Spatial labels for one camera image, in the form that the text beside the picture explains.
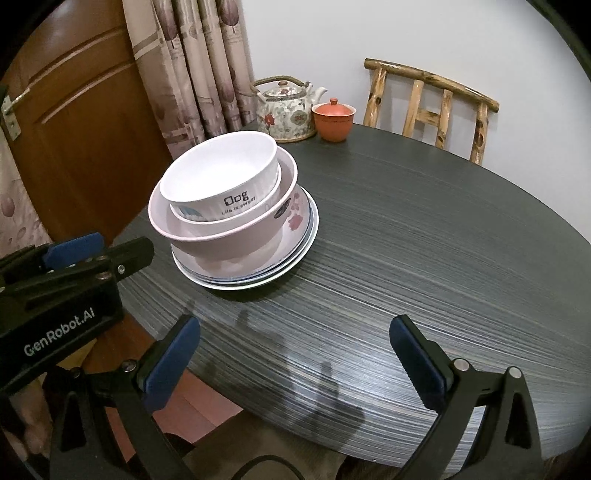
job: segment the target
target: orange lid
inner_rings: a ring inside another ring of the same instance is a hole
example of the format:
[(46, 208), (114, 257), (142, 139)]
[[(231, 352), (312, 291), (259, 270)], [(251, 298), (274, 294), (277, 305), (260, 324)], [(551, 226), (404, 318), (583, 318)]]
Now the orange lid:
[(353, 115), (354, 111), (352, 111), (351, 108), (343, 105), (342, 103), (338, 103), (338, 101), (338, 98), (331, 98), (330, 103), (320, 105), (318, 108), (314, 109), (314, 111), (321, 115), (329, 116)]

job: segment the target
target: wooden chair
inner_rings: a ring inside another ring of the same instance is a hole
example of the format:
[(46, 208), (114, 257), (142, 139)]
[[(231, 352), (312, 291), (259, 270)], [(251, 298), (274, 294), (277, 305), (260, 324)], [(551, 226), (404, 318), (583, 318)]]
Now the wooden chair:
[[(470, 152), (470, 161), (477, 165), (482, 163), (482, 156), (486, 145), (486, 133), (488, 131), (488, 112), (489, 110), (495, 113), (498, 112), (499, 102), (453, 80), (440, 77), (434, 73), (425, 72), (424, 70), (400, 65), (399, 63), (365, 59), (364, 65), (366, 69), (374, 71), (371, 90), (369, 91), (368, 105), (365, 109), (365, 116), (363, 117), (364, 125), (375, 127), (378, 123), (379, 108), (382, 103), (382, 95), (384, 94), (386, 75), (392, 73), (401, 77), (410, 78), (414, 80), (413, 92), (410, 96), (402, 134), (405, 137), (412, 137), (414, 125), (417, 121), (433, 125), (437, 127), (435, 146), (437, 148), (443, 148), (447, 137), (449, 115), (452, 111), (452, 96), (455, 93), (476, 105), (476, 129), (474, 131), (472, 151)], [(434, 113), (420, 108), (421, 94), (425, 83), (443, 90), (440, 113)]]

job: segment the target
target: table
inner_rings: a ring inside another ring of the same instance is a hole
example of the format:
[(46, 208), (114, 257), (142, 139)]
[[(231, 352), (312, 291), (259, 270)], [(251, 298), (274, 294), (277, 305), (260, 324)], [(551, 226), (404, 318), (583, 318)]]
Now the table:
[(143, 211), (118, 238), (155, 246), (152, 265), (120, 285), (137, 321), (162, 338), (194, 313), (190, 369), (204, 382), (321, 445), (401, 465), (436, 416), (389, 345), (390, 320), (406, 313), (451, 358), (523, 370), (544, 456), (578, 444), (591, 417), (589, 243), (512, 183), (416, 140), (355, 125), (341, 144), (285, 148), (320, 211), (299, 266), (256, 290), (206, 290)]

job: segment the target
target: teapot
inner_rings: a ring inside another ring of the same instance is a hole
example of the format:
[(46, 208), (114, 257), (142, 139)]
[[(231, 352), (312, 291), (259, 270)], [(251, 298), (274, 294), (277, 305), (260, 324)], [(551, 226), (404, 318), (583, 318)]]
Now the teapot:
[[(256, 87), (269, 82), (278, 86), (261, 93)], [(317, 104), (326, 88), (312, 90), (310, 82), (301, 82), (288, 76), (268, 77), (251, 83), (256, 94), (258, 129), (272, 136), (277, 143), (297, 142), (316, 133), (312, 107)]]

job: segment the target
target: floral curtain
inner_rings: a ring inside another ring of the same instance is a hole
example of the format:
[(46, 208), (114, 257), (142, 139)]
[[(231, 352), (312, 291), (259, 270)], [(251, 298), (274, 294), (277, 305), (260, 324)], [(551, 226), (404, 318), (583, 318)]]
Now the floral curtain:
[(254, 120), (238, 0), (123, 0), (135, 61), (173, 158)]
[(0, 258), (29, 245), (51, 242), (25, 190), (0, 128)]

